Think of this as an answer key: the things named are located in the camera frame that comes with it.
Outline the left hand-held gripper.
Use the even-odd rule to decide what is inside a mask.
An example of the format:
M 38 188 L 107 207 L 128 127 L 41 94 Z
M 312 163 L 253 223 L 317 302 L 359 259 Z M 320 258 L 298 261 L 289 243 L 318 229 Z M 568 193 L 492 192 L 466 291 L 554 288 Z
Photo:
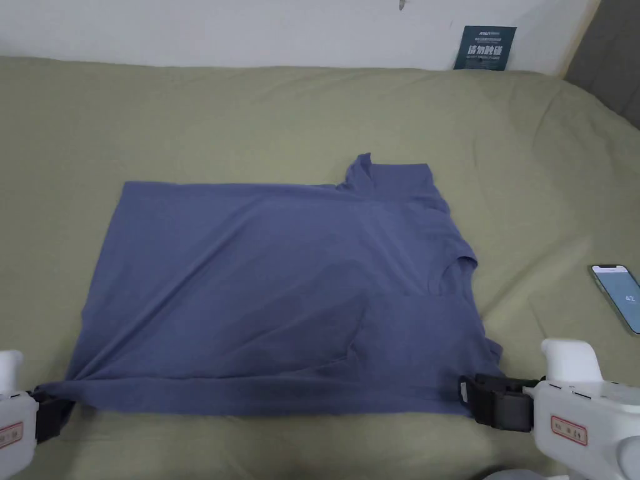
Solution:
M 38 445 L 60 435 L 76 403 L 36 386 L 18 389 L 23 355 L 1 351 L 1 466 L 28 466 Z

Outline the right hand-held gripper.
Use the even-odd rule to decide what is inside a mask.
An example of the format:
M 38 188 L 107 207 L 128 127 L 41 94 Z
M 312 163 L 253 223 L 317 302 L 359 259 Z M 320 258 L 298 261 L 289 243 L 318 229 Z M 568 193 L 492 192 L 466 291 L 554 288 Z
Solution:
M 569 479 L 638 479 L 638 386 L 605 380 L 584 341 L 549 338 L 541 350 L 545 377 L 459 378 L 460 403 L 479 424 L 532 434 Z

